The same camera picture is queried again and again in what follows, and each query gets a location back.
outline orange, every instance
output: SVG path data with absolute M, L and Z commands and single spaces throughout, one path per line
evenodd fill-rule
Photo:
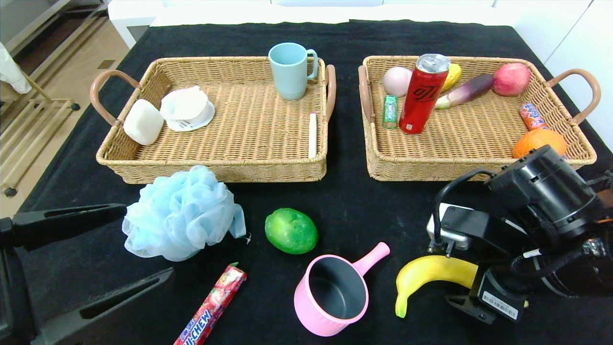
M 527 155 L 531 149 L 550 145 L 560 156 L 566 154 L 566 141 L 564 137 L 552 130 L 538 128 L 524 134 L 513 147 L 513 158 L 522 158 Z

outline yellow fruit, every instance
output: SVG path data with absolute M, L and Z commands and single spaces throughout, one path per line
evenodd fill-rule
M 428 255 L 407 263 L 396 277 L 396 316 L 406 316 L 409 296 L 425 283 L 449 281 L 470 289 L 476 274 L 474 263 L 444 255 Z
M 441 92 L 445 92 L 449 90 L 454 84 L 460 79 L 462 75 L 462 68 L 457 63 L 452 63 L 449 65 L 449 73 L 447 73 L 447 78 L 445 79 L 445 83 L 443 84 L 443 88 Z
M 538 149 L 539 147 L 550 145 L 560 156 L 566 154 L 566 141 L 564 137 L 552 130 L 537 128 L 529 131 L 524 136 L 519 138 L 513 147 L 513 158 L 522 158 L 527 155 L 530 150 Z

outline pink saucepan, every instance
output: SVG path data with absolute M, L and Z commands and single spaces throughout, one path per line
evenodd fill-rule
M 310 332 L 332 336 L 358 321 L 368 307 L 368 288 L 362 277 L 389 254 L 383 242 L 351 263 L 337 255 L 316 257 L 294 292 L 298 319 Z

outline pink pot handle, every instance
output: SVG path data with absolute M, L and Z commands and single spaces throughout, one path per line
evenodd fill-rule
M 371 250 L 370 253 L 364 255 L 363 258 L 354 262 L 352 265 L 356 268 L 356 270 L 358 271 L 358 273 L 360 273 L 361 276 L 364 276 L 364 274 L 366 274 L 366 272 L 368 272 L 368 270 L 375 263 L 379 262 L 380 259 L 386 257 L 388 254 L 389 247 L 387 246 L 387 244 L 379 242 L 379 244 L 377 244 L 377 246 L 373 250 Z

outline green lime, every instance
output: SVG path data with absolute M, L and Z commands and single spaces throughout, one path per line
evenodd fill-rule
M 304 213 L 291 208 L 277 209 L 266 217 L 266 238 L 288 254 L 304 254 L 315 248 L 317 228 Z

